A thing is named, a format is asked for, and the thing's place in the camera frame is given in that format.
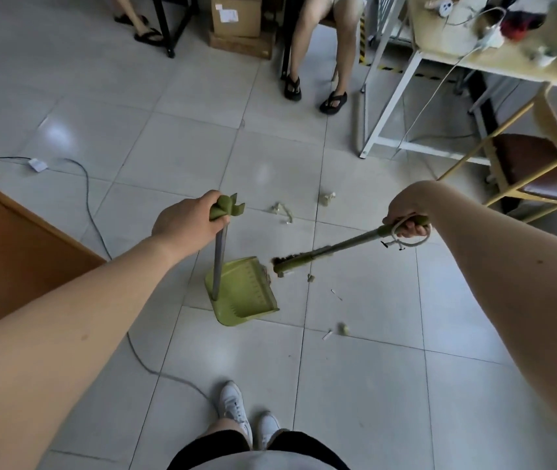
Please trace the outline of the person's right hand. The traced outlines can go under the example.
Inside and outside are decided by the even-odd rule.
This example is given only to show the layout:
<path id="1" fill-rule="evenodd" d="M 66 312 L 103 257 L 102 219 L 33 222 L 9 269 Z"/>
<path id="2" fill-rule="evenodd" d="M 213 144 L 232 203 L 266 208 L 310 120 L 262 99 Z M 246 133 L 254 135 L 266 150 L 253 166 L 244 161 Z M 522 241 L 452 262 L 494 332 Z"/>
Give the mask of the person's right hand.
<path id="1" fill-rule="evenodd" d="M 430 205 L 441 192 L 437 181 L 418 181 L 401 191 L 389 204 L 383 223 L 396 227 L 400 221 L 411 216 L 428 216 Z"/>

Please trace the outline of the person's left hand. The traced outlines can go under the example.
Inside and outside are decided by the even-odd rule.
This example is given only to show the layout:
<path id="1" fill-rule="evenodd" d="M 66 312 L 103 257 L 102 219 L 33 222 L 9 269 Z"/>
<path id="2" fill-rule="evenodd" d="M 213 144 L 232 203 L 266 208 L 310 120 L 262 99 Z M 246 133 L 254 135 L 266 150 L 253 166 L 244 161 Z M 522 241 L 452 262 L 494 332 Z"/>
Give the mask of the person's left hand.
<path id="1" fill-rule="evenodd" d="M 187 198 L 165 208 L 155 221 L 151 239 L 162 246 L 174 261 L 180 261 L 204 248 L 215 239 L 204 216 L 204 195 Z"/>

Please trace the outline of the green dustpan with grey pole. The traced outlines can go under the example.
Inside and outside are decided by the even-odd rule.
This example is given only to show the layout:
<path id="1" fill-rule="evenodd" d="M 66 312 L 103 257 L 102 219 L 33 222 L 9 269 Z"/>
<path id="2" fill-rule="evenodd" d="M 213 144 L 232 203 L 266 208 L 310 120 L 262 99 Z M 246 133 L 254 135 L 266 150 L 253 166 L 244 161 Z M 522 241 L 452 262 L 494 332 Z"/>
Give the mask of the green dustpan with grey pole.
<path id="1" fill-rule="evenodd" d="M 267 267 L 255 256 L 225 260 L 228 226 L 215 236 L 213 266 L 204 285 L 217 321 L 238 326 L 279 310 Z"/>

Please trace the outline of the green hand broom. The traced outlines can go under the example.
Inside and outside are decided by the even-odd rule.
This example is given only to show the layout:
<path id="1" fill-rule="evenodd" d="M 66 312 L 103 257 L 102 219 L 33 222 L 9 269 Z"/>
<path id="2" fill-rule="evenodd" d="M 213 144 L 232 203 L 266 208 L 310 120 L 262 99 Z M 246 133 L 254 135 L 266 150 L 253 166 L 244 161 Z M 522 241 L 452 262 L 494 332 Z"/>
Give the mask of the green hand broom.
<path id="1" fill-rule="evenodd" d="M 416 243 L 407 243 L 402 240 L 396 233 L 399 228 L 402 228 L 407 221 L 412 222 L 416 227 L 423 227 L 426 229 L 426 235 L 422 237 L 422 240 Z M 317 259 L 328 257 L 336 252 L 344 251 L 346 249 L 350 249 L 352 247 L 356 247 L 358 245 L 366 244 L 372 241 L 381 240 L 381 243 L 385 247 L 389 247 L 390 245 L 397 245 L 399 249 L 402 251 L 404 249 L 408 249 L 411 247 L 417 247 L 426 243 L 431 235 L 431 228 L 430 228 L 430 220 L 426 216 L 422 215 L 411 215 L 406 216 L 396 223 L 387 225 L 383 224 L 382 226 L 365 232 L 359 236 L 355 236 L 353 238 L 347 239 L 343 242 L 333 244 L 333 245 L 326 245 L 320 247 L 318 249 L 314 249 L 309 252 L 302 252 L 299 254 L 292 254 L 285 258 L 273 258 L 271 263 L 273 265 L 273 272 L 278 277 L 283 277 L 291 270 L 305 266 Z"/>

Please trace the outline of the person's left forearm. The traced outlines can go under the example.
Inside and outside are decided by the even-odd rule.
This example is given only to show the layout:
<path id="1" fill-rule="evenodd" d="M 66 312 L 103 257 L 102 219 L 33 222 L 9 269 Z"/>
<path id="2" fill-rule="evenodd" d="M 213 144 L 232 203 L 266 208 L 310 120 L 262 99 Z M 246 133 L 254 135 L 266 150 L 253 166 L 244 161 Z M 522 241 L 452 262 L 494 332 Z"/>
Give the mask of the person's left forearm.
<path id="1" fill-rule="evenodd" d="M 159 282 L 198 250 L 150 237 L 0 320 L 0 470 L 35 470 Z"/>

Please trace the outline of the wooden chair with brown seat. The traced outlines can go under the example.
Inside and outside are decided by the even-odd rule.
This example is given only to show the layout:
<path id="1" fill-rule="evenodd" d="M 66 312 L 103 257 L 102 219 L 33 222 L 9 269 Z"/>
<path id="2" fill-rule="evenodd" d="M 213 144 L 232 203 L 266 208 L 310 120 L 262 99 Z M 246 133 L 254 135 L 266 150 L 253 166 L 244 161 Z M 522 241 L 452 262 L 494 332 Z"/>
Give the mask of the wooden chair with brown seat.
<path id="1" fill-rule="evenodd" d="M 504 198 L 547 204 L 521 219 L 529 224 L 557 211 L 557 114 L 549 102 L 550 82 L 542 83 L 537 93 L 507 121 L 487 135 L 446 173 L 443 181 L 468 162 L 481 149 L 490 162 L 498 193 L 484 202 L 489 207 Z M 532 111 L 541 136 L 506 133 L 518 119 Z"/>

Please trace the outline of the dark brown cardboard box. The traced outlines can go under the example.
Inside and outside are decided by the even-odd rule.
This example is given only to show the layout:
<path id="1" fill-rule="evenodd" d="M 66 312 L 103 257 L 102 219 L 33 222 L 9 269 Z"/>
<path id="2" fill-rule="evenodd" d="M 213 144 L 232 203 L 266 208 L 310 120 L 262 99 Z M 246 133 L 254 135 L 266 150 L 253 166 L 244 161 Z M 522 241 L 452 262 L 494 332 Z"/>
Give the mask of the dark brown cardboard box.
<path id="1" fill-rule="evenodd" d="M 229 53 L 249 55 L 262 60 L 271 60 L 276 40 L 276 32 L 262 31 L 258 38 L 222 37 L 209 31 L 209 46 Z"/>

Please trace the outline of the person's white left shoe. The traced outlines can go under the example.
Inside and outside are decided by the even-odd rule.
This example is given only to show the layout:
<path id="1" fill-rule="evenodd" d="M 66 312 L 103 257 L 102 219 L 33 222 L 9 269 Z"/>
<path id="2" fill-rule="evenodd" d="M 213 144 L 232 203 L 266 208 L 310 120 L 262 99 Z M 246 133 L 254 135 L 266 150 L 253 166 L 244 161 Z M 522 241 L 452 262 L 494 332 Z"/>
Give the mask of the person's white left shoe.
<path id="1" fill-rule="evenodd" d="M 226 417 L 226 418 L 237 420 L 239 422 L 244 422 L 246 420 L 250 422 L 247 413 L 245 411 L 242 391 L 233 380 L 230 380 L 227 383 L 225 383 L 225 385 L 222 387 L 220 391 L 219 402 L 218 402 L 218 414 L 219 414 L 219 419 Z M 235 431 L 235 433 L 237 435 L 244 437 L 239 432 Z M 253 444 L 252 446 L 250 446 L 248 444 L 246 437 L 244 438 L 245 441 L 247 442 L 248 447 L 251 449 L 253 447 Z"/>

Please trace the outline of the person's white shoe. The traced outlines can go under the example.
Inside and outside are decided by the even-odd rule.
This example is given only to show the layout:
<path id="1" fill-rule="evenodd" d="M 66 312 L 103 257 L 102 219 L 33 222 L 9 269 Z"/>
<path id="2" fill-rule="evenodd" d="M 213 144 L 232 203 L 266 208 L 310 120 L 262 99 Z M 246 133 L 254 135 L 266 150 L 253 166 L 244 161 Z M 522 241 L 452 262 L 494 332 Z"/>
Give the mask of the person's white shoe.
<path id="1" fill-rule="evenodd" d="M 283 432 L 283 427 L 270 411 L 264 411 L 259 417 L 256 433 L 258 450 L 268 450 L 274 438 Z"/>
<path id="2" fill-rule="evenodd" d="M 219 402 L 218 402 L 218 414 L 219 414 L 219 419 L 226 417 L 226 418 L 237 420 L 239 422 L 244 422 L 246 420 L 250 422 L 247 413 L 245 411 L 242 391 L 233 380 L 230 380 L 227 383 L 225 383 L 225 385 L 222 387 L 220 391 Z M 237 435 L 244 437 L 239 432 L 235 431 L 235 433 Z M 251 449 L 253 447 L 253 444 L 252 446 L 250 446 L 248 444 L 246 437 L 244 438 L 245 441 L 247 442 L 248 447 Z"/>

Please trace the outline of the person's left leg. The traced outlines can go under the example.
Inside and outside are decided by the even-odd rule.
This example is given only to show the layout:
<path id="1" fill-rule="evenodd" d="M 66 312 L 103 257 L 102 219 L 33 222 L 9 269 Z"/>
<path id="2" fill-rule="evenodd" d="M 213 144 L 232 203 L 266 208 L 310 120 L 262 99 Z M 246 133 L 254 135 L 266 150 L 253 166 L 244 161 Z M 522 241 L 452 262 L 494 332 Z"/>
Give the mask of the person's left leg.
<path id="1" fill-rule="evenodd" d="M 253 434 L 252 434 L 252 428 L 250 422 L 247 420 L 244 422 L 239 422 L 237 420 L 226 418 L 226 417 L 220 418 L 214 423 L 212 423 L 212 425 L 210 425 L 206 429 L 206 431 L 200 435 L 200 437 L 204 437 L 221 431 L 239 432 L 244 437 L 246 437 L 248 444 L 250 446 L 252 446 L 253 444 Z"/>

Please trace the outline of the black table leg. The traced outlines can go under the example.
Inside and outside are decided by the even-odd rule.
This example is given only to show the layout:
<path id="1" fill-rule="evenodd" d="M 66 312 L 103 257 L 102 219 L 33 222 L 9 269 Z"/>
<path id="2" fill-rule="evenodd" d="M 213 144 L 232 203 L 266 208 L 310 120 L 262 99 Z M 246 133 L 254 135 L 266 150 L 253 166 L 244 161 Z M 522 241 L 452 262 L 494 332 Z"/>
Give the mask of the black table leg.
<path id="1" fill-rule="evenodd" d="M 183 17 L 181 18 L 178 27 L 173 31 L 168 26 L 163 0 L 152 0 L 152 2 L 157 15 L 159 28 L 163 35 L 163 46 L 165 47 L 166 55 L 170 59 L 174 59 L 174 48 L 193 17 L 199 13 L 198 0 L 186 0 Z"/>

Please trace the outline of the person's white right shoe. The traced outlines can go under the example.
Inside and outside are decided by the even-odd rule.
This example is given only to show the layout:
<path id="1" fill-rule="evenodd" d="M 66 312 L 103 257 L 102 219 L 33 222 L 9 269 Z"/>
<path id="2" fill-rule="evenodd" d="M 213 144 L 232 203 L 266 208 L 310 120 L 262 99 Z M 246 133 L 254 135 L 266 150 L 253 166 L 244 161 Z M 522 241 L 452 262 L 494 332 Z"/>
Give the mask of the person's white right shoe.
<path id="1" fill-rule="evenodd" d="M 256 433 L 258 450 L 268 450 L 274 438 L 283 432 L 283 427 L 270 411 L 264 411 L 259 417 Z"/>

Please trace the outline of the small white round device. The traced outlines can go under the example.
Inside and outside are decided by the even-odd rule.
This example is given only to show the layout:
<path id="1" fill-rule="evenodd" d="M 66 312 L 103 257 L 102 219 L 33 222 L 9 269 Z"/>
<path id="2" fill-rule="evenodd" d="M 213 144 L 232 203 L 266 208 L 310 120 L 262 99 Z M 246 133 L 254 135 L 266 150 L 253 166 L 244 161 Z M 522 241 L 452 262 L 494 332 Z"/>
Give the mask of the small white round device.
<path id="1" fill-rule="evenodd" d="M 441 18 L 447 18 L 452 13 L 454 5 L 453 0 L 427 0 L 424 9 L 437 13 Z"/>

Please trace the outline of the person's grey shirt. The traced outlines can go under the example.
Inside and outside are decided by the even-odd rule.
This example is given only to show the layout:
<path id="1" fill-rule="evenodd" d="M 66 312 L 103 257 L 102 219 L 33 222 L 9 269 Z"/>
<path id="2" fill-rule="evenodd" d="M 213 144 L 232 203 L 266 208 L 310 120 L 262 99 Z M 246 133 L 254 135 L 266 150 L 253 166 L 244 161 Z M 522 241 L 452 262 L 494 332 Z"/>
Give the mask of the person's grey shirt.
<path id="1" fill-rule="evenodd" d="M 249 451 L 215 461 L 216 470 L 309 470 L 304 456 L 283 451 Z"/>

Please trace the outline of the white frame table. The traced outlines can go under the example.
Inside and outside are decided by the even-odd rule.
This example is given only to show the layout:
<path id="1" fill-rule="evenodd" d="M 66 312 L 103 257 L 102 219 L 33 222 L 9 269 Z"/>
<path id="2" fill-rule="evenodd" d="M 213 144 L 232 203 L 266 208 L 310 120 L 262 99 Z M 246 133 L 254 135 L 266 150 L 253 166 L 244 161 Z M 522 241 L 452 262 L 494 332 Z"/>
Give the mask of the white frame table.
<path id="1" fill-rule="evenodd" d="M 422 61 L 439 62 L 451 66 L 449 73 L 456 68 L 466 68 L 496 74 L 508 78 L 522 79 L 537 83 L 550 82 L 557 86 L 557 59 L 546 69 L 539 69 L 532 61 L 533 52 L 539 46 L 546 46 L 541 39 L 541 28 L 536 34 L 514 43 L 505 41 L 498 49 L 480 51 L 475 48 L 478 37 L 468 22 L 452 26 L 444 18 L 430 14 L 424 9 L 427 0 L 390 0 L 385 11 L 383 28 L 379 35 L 376 53 L 369 65 L 369 70 L 361 87 L 364 94 L 364 135 L 361 159 L 368 157 L 373 145 L 395 147 L 397 150 L 412 151 L 426 155 L 459 160 L 462 155 L 456 152 L 435 149 L 416 142 L 395 140 L 380 136 L 381 130 L 388 122 L 395 106 L 403 96 L 410 80 L 414 77 Z M 402 77 L 387 101 L 377 124 L 369 129 L 367 87 L 378 70 L 384 50 L 392 35 L 396 20 L 402 7 L 407 6 L 409 27 L 411 30 L 411 47 L 413 54 L 403 70 Z"/>

